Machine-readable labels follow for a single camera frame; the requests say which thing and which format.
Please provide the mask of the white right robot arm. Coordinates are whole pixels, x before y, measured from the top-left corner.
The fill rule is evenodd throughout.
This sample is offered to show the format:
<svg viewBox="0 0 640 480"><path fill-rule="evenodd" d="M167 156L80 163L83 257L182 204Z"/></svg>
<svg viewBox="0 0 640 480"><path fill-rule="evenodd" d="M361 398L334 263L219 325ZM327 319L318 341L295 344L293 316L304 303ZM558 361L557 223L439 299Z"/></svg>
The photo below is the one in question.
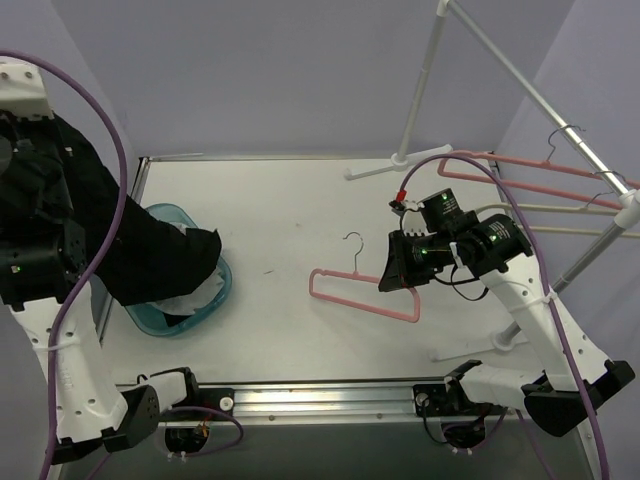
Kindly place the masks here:
<svg viewBox="0 0 640 480"><path fill-rule="evenodd" d="M542 365L526 371L469 360L445 381L450 409L464 413L491 404L523 410L546 433L561 437L634 380L627 362L611 360L582 331L511 217L496 213L481 220L463 211L449 189L389 205L399 227L388 235L379 291L426 285L446 267L467 269L501 302Z"/></svg>

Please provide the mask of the black pleated skirt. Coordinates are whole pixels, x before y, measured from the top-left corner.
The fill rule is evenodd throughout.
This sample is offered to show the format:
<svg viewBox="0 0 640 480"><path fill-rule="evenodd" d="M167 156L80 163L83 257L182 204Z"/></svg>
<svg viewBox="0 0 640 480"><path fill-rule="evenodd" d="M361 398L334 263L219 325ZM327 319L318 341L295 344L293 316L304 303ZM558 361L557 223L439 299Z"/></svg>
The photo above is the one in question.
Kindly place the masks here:
<svg viewBox="0 0 640 480"><path fill-rule="evenodd" d="M90 142L59 117L1 114L1 299L17 311L64 302L108 236L119 187ZM166 222L132 198L96 275L123 306L158 292Z"/></svg>

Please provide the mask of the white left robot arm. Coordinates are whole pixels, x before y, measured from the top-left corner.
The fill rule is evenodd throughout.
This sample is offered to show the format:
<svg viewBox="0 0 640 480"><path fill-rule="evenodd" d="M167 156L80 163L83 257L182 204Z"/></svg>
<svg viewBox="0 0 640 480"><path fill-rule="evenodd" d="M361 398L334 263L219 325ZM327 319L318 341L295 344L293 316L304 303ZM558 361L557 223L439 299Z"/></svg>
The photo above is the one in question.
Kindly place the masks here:
<svg viewBox="0 0 640 480"><path fill-rule="evenodd" d="M91 310L89 280L100 260L87 255L73 218L64 171L73 150L57 128L44 73L66 78L43 59L1 53L1 299L47 381L44 464L52 467L101 448L133 448L165 412L194 417L202 395L186 367L124 391L112 379Z"/></svg>

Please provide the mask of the white skirt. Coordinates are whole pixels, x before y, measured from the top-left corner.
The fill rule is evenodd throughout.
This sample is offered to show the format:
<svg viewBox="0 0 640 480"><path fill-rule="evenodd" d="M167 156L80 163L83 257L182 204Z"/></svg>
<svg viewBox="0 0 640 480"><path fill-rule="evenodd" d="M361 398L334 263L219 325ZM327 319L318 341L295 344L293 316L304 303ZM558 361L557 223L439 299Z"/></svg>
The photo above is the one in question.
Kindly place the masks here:
<svg viewBox="0 0 640 480"><path fill-rule="evenodd" d="M167 316L189 317L209 304L226 280L219 266L222 240L217 230L166 223L169 246L160 254L159 286L150 301Z"/></svg>

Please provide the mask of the cream hanger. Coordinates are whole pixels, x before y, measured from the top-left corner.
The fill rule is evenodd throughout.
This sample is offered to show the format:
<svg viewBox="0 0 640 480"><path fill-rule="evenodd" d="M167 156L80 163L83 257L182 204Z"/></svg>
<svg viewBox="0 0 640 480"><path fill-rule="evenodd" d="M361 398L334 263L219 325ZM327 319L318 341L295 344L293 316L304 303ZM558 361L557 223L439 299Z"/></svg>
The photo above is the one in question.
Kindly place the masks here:
<svg viewBox="0 0 640 480"><path fill-rule="evenodd" d="M540 233L596 236L622 209L618 195L594 177L514 168L501 179Z"/></svg>

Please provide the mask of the pink hanger with black skirt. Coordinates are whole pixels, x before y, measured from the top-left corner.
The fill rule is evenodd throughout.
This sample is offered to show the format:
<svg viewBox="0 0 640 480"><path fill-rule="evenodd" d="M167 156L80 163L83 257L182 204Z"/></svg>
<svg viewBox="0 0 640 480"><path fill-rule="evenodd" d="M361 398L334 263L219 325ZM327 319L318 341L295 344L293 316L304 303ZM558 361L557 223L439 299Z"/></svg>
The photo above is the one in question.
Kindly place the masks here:
<svg viewBox="0 0 640 480"><path fill-rule="evenodd" d="M344 240L356 239L352 266L347 270L314 268L308 277L308 294L320 301L341 305L404 323L415 324L421 317L421 299L414 288L405 303L384 302L377 291L380 279L359 271L359 257L365 248L362 235L348 232Z"/></svg>

